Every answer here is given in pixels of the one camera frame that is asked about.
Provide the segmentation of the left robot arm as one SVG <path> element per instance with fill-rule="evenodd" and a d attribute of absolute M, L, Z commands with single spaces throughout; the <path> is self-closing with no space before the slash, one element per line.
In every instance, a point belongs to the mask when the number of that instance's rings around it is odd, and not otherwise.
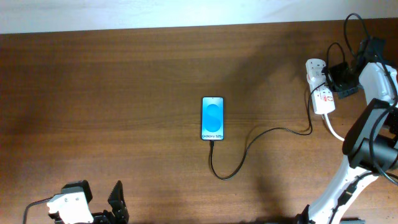
<path fill-rule="evenodd" d="M 48 202 L 49 217 L 55 223 L 64 224 L 128 224 L 129 213 L 124 200 L 123 184 L 116 182 L 109 195 L 108 203 L 111 211 L 90 212 L 88 204 L 93 199 L 87 180 L 71 182 L 62 187 L 59 194 L 54 195 Z"/>

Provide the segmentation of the blue screen Galaxy smartphone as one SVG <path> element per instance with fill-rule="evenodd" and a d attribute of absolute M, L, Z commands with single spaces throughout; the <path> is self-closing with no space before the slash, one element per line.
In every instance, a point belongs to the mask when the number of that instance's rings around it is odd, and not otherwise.
<path fill-rule="evenodd" d="M 202 98 L 201 139 L 204 141 L 224 139 L 224 99 L 222 97 Z"/>

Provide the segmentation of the white power strip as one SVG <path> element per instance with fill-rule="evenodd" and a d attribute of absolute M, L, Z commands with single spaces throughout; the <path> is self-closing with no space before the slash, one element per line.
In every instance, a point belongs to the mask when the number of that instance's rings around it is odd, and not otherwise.
<path fill-rule="evenodd" d="M 331 90 L 326 86 L 325 77 L 307 73 L 307 81 L 311 91 L 313 110 L 315 114 L 323 115 L 335 110 L 335 102 Z"/>

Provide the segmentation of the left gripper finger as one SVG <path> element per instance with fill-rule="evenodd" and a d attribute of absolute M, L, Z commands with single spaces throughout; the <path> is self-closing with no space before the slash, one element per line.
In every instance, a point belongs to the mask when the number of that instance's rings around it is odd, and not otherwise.
<path fill-rule="evenodd" d="M 119 180 L 116 182 L 111 194 L 108 198 L 108 203 L 112 208 L 112 212 L 116 218 L 128 218 L 129 213 L 124 200 L 123 184 Z"/>
<path fill-rule="evenodd" d="M 75 192 L 83 192 L 87 203 L 90 203 L 93 199 L 90 185 L 87 180 L 79 180 L 77 182 L 70 182 L 64 185 L 61 189 L 62 194 L 70 194 Z"/>

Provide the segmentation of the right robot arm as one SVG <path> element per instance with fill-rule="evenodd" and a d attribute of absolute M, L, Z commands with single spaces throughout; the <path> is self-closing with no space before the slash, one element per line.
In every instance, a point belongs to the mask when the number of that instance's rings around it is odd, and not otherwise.
<path fill-rule="evenodd" d="M 397 70 L 382 57 L 385 41 L 368 37 L 354 55 L 354 68 L 344 62 L 330 68 L 320 59 L 306 62 L 316 114 L 335 109 L 332 93 L 345 93 L 362 87 L 367 106 L 346 136 L 342 138 L 343 160 L 323 194 L 295 223 L 341 223 L 343 215 L 371 183 L 383 176 L 397 181 Z"/>

